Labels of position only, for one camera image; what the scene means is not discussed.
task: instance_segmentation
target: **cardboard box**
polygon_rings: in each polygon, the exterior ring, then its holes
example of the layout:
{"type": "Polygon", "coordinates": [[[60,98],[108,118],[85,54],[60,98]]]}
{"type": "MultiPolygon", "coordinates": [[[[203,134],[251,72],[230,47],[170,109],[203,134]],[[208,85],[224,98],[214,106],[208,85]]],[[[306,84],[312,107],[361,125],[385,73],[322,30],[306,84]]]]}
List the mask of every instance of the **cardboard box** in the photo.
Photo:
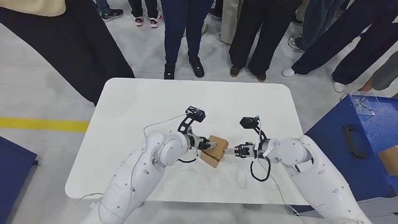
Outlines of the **cardboard box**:
{"type": "Polygon", "coordinates": [[[379,157],[389,175],[398,175],[398,146],[379,152],[379,157]]]}
{"type": "Polygon", "coordinates": [[[224,156],[224,150],[228,148],[228,141],[216,136],[210,136],[210,141],[217,142],[213,149],[207,149],[200,153],[200,158],[213,168],[217,168],[221,158],[224,156]]]}

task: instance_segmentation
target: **brown shoe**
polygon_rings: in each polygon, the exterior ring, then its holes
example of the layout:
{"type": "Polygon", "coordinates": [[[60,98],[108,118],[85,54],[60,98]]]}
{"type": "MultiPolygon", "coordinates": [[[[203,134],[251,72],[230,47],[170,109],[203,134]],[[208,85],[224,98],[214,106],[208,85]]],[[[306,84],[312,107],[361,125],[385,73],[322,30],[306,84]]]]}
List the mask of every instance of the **brown shoe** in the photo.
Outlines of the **brown shoe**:
{"type": "Polygon", "coordinates": [[[241,71],[241,68],[239,68],[238,66],[233,65],[231,70],[229,71],[229,74],[232,77],[237,77],[239,75],[240,71],[241,71]]]}
{"type": "Polygon", "coordinates": [[[259,82],[264,82],[267,78],[267,75],[265,73],[263,73],[261,75],[256,75],[256,78],[259,82]]]}

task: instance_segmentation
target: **white sneaker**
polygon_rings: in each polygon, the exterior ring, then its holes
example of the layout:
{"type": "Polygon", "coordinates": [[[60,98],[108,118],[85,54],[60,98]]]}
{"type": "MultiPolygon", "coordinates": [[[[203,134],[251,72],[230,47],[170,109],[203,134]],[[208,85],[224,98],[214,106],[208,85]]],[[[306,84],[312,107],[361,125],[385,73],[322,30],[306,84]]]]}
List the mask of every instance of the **white sneaker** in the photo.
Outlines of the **white sneaker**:
{"type": "Polygon", "coordinates": [[[149,21],[150,21],[150,27],[155,29],[158,28],[160,26],[160,23],[163,22],[164,18],[162,15],[160,15],[160,13],[158,13],[157,18],[154,17],[150,17],[149,21]]]}
{"type": "Polygon", "coordinates": [[[297,50],[297,51],[300,51],[300,52],[304,53],[304,50],[302,50],[302,49],[300,49],[299,47],[297,47],[297,45],[296,45],[296,38],[298,38],[298,37],[291,37],[291,38],[289,38],[288,41],[287,41],[287,45],[288,45],[290,48],[294,49],[294,50],[297,50]]]}
{"type": "Polygon", "coordinates": [[[296,75],[296,73],[294,72],[294,70],[292,68],[286,68],[282,71],[282,75],[284,77],[293,77],[296,75]]]}
{"type": "Polygon", "coordinates": [[[346,85],[338,83],[338,82],[333,82],[333,89],[338,92],[338,93],[342,93],[344,91],[344,87],[346,85]]]}
{"type": "Polygon", "coordinates": [[[136,23],[136,26],[141,27],[144,25],[144,18],[141,17],[135,17],[134,22],[136,23]]]}

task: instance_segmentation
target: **blue panel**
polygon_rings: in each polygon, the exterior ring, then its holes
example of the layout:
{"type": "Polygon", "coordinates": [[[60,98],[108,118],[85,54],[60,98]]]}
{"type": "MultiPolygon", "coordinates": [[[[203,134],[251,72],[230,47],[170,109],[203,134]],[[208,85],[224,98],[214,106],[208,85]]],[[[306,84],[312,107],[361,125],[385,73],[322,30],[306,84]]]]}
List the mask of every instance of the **blue panel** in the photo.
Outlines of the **blue panel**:
{"type": "Polygon", "coordinates": [[[345,97],[306,135],[319,145],[343,174],[357,201],[393,196],[394,192],[387,181],[385,170],[381,167],[380,160],[374,153],[362,124],[350,98],[345,97]],[[347,125],[354,127],[354,131],[350,132],[353,146],[357,151],[366,155],[365,159],[359,159],[352,155],[343,134],[343,128],[347,125]]]}
{"type": "Polygon", "coordinates": [[[0,137],[0,223],[5,223],[37,155],[0,137]]]}

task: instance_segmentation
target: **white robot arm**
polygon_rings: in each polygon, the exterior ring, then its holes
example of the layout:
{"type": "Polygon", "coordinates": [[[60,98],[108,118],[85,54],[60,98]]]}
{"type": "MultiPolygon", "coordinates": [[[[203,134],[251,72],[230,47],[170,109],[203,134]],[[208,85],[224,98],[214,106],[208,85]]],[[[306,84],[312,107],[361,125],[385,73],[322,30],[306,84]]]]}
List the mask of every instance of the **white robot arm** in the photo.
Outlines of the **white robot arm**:
{"type": "MultiPolygon", "coordinates": [[[[202,110],[190,107],[178,132],[151,132],[141,148],[121,163],[103,197],[81,224],[123,224],[154,191],[167,166],[174,165],[190,148],[215,147],[215,143],[192,133],[193,121],[201,122],[204,118],[202,110]]],[[[245,129],[255,129],[261,136],[258,151],[253,143],[247,142],[227,149],[226,154],[242,158],[267,157],[272,163],[281,163],[306,201],[332,224],[371,224],[356,203],[347,181],[311,138],[268,140],[254,122],[246,127],[241,124],[245,129]],[[300,172],[297,165],[308,161],[312,161],[312,165],[300,172]]]]}

